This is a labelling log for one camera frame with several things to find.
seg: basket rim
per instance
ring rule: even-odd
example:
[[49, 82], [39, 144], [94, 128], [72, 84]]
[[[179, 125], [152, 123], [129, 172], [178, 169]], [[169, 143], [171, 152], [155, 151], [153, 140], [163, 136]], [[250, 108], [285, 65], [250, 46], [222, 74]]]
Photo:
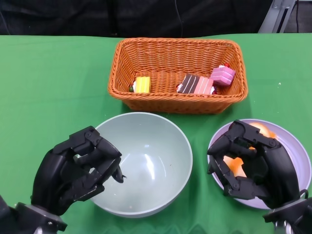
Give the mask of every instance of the basket rim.
[[[124, 45], [129, 42], [133, 41], [158, 41], [161, 40], [162, 43], [164, 42], [172, 42], [172, 41], [180, 41], [180, 42], [192, 42], [192, 43], [205, 43], [205, 44], [231, 44], [235, 51], [238, 53], [240, 59], [240, 71], [243, 75], [243, 82], [242, 82], [242, 91], [238, 94], [234, 95], [196, 95], [196, 94], [181, 94], [181, 93], [132, 93], [132, 92], [120, 92], [115, 88], [115, 77], [116, 71], [119, 66], [120, 60], [120, 53], [119, 50], [122, 49]], [[140, 97], [140, 100], [178, 100], [178, 101], [202, 101], [202, 102], [209, 102], [209, 101], [226, 101], [227, 99], [231, 99], [233, 102], [239, 102], [246, 98], [248, 94], [248, 86], [246, 80], [246, 68], [243, 61], [242, 51], [239, 45], [227, 39], [177, 39], [177, 38], [128, 38], [121, 40], [115, 49], [114, 59], [112, 63], [112, 69], [109, 76], [109, 83], [108, 83], [108, 92], [111, 96], [117, 99], [122, 100], [137, 100]]]

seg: robotic hand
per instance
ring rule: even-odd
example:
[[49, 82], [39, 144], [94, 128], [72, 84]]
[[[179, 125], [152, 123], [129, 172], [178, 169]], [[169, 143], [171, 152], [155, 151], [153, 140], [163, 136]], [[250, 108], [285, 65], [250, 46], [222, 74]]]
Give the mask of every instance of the robotic hand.
[[18, 203], [11, 208], [0, 196], [0, 234], [64, 231], [67, 224], [60, 215], [71, 204], [103, 192], [103, 183], [110, 176], [123, 183], [120, 157], [94, 127], [70, 135], [45, 155], [35, 177], [31, 205]]
[[[301, 199], [293, 163], [284, 146], [259, 129], [234, 121], [229, 130], [208, 149], [208, 174], [215, 173], [224, 195], [240, 199], [258, 197], [271, 210], [265, 222], [273, 222], [277, 234], [308, 234], [312, 230], [312, 198]], [[235, 177], [224, 156], [239, 157], [247, 177]]]

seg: green tablecloth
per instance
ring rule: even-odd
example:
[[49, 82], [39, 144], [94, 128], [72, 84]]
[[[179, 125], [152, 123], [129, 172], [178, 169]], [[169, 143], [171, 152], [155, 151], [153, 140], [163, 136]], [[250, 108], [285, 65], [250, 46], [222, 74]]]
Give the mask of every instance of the green tablecloth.
[[[206, 175], [214, 132], [239, 118], [274, 122], [312, 153], [312, 34], [224, 35], [242, 48], [249, 95], [220, 115], [161, 114], [186, 134], [193, 150], [190, 180], [180, 196], [151, 217], [126, 219], [91, 201], [63, 215], [68, 234], [263, 234], [265, 211], [224, 197]], [[13, 206], [30, 202], [33, 179], [46, 152], [86, 126], [130, 110], [107, 93], [119, 39], [0, 37], [0, 194]]]

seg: orange wicker basket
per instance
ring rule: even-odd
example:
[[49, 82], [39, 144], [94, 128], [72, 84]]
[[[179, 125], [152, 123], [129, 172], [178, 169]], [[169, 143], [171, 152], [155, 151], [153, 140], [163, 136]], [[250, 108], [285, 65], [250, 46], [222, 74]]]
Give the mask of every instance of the orange wicker basket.
[[[236, 71], [230, 86], [216, 95], [176, 92], [185, 75], [210, 77], [212, 70], [229, 63]], [[136, 77], [151, 78], [150, 93], [131, 93]], [[108, 92], [132, 110], [183, 114], [217, 114], [248, 93], [245, 65], [239, 46], [214, 39], [124, 39], [116, 47]]]

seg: cable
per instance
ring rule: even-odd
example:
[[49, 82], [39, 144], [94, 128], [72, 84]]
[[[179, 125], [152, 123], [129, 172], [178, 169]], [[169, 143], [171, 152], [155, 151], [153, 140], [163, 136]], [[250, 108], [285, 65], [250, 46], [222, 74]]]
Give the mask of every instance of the cable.
[[297, 33], [299, 33], [299, 24], [298, 24], [298, 8], [299, 8], [299, 0], [297, 0], [297, 10], [296, 10]]
[[181, 36], [180, 37], [182, 38], [182, 36], [183, 36], [183, 22], [181, 20], [179, 10], [177, 9], [176, 0], [175, 0], [175, 10], [176, 10], [177, 16], [178, 16], [179, 21], [180, 21], [180, 25], [181, 25]]
[[0, 9], [0, 16], [1, 16], [1, 18], [2, 18], [2, 21], [3, 21], [3, 24], [4, 24], [4, 27], [5, 27], [5, 30], [6, 30], [7, 34], [8, 34], [8, 35], [11, 35], [11, 34], [10, 34], [10, 31], [9, 31], [9, 28], [8, 28], [8, 25], [6, 24], [5, 18], [4, 18], [4, 16], [3, 16], [3, 14], [2, 14], [1, 9]]
[[303, 189], [300, 191], [300, 196], [302, 196], [304, 194], [304, 199], [308, 199], [309, 197], [309, 191], [306, 189]]

